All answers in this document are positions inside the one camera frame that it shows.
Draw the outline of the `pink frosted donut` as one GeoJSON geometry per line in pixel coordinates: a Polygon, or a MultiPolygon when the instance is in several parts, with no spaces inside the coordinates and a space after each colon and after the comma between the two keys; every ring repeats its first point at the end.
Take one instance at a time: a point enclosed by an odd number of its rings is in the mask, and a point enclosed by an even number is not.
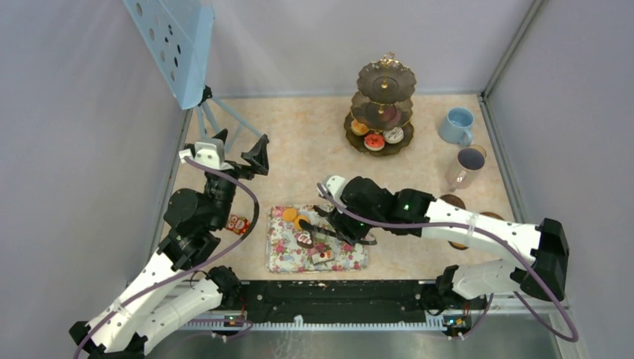
{"type": "Polygon", "coordinates": [[[401,110],[395,106],[386,106],[382,108],[381,122],[385,126],[396,126],[401,120],[401,110]]]}

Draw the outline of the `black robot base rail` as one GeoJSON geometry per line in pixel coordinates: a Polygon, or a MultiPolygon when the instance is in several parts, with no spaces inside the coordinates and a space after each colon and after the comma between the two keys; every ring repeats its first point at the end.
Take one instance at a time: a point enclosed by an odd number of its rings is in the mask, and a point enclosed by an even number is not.
{"type": "Polygon", "coordinates": [[[255,323],[392,324],[424,322],[450,310],[482,310],[487,300],[440,293],[424,280],[252,280],[228,308],[255,323]]]}

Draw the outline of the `orange bun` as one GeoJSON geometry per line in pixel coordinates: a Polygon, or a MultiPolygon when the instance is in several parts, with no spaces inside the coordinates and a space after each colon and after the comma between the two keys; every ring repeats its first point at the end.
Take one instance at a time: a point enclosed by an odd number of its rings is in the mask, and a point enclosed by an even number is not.
{"type": "Polygon", "coordinates": [[[353,132],[354,135],[363,137],[368,134],[369,128],[364,123],[361,123],[358,120],[352,120],[351,131],[353,132]]]}

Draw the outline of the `red donut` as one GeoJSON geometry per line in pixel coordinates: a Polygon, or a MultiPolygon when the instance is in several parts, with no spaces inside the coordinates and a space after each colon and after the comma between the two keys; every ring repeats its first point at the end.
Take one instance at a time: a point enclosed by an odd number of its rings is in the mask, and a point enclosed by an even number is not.
{"type": "Polygon", "coordinates": [[[381,134],[368,133],[363,138],[363,143],[367,150],[377,152],[382,150],[385,147],[386,141],[381,134]]]}

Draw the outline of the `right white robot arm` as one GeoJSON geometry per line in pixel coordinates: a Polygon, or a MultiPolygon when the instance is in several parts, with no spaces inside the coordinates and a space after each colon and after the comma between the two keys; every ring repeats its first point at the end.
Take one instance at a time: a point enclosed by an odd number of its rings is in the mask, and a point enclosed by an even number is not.
{"type": "Polygon", "coordinates": [[[511,291],[542,301],[565,298],[570,249],[557,220],[521,224],[495,219],[416,189],[392,193],[364,177],[329,176],[316,188],[335,207],[329,222],[337,236],[351,244],[372,228],[381,228],[397,236],[439,239],[494,255],[486,263],[449,266],[437,277],[438,297],[448,308],[511,291]]]}

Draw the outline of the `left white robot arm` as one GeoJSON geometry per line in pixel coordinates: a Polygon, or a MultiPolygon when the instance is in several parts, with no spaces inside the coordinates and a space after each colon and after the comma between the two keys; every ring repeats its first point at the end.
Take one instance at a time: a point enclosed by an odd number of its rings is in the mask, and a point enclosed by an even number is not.
{"type": "Polygon", "coordinates": [[[187,277],[203,271],[250,235],[252,227],[216,251],[221,240],[215,232],[228,225],[238,188],[253,201],[253,219],[259,217],[259,201],[244,181],[268,174],[269,138],[261,135],[238,163],[224,157],[227,135],[224,129],[179,152],[182,163],[204,172],[204,190],[181,188],[169,197],[163,219],[170,230],[145,267],[102,313],[76,322],[69,330],[76,344],[75,358],[82,352],[89,358],[145,358],[165,337],[200,314],[237,305],[241,282],[226,266],[208,270],[187,292],[164,301],[187,277]]]}

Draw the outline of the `white striped donut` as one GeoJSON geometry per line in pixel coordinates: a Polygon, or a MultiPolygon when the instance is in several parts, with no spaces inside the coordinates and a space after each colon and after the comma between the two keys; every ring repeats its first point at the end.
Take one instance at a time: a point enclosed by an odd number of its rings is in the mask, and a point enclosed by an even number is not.
{"type": "Polygon", "coordinates": [[[398,144],[404,139],[404,130],[401,127],[395,127],[384,131],[383,137],[388,144],[398,144]]]}

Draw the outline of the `green matcha cake slice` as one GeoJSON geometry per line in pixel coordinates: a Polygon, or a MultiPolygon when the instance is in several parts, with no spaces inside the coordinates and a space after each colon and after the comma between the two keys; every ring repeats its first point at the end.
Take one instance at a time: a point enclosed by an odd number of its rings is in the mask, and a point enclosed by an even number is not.
{"type": "Polygon", "coordinates": [[[317,246],[317,244],[325,244],[328,243],[332,237],[323,233],[313,232],[311,234],[313,238],[313,244],[317,246]]]}

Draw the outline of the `metal tongs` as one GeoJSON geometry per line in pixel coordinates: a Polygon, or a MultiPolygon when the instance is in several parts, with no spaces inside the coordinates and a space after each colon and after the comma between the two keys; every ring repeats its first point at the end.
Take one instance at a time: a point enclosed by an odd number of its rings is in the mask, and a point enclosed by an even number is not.
{"type": "Polygon", "coordinates": [[[340,213],[337,209],[326,211],[320,206],[313,206],[313,210],[318,217],[325,219],[331,227],[331,230],[318,227],[317,225],[307,225],[304,230],[310,233],[318,232],[329,235],[339,241],[345,242],[351,246],[364,245],[373,246],[378,243],[377,239],[370,236],[370,239],[366,237],[369,235],[371,227],[368,224],[364,224],[357,221],[347,215],[340,213]]]}

